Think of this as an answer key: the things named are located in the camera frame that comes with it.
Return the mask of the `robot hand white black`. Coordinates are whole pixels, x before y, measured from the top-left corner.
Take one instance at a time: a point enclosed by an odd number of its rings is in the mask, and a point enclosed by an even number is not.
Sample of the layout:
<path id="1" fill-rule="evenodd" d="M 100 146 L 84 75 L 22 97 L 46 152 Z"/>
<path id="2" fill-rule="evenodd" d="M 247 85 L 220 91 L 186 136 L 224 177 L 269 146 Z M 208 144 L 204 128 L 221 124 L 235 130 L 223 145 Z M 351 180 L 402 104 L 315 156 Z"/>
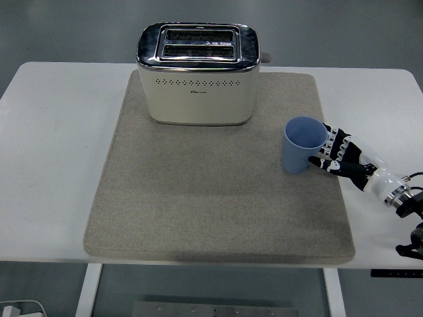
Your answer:
<path id="1" fill-rule="evenodd" d="M 377 153 L 361 139 L 342 129 L 325 125 L 327 140 L 318 154 L 308 161 L 331 174 L 348 178 L 363 192 L 374 193 L 387 202 L 392 192 L 405 185 L 389 172 L 388 166 Z"/>

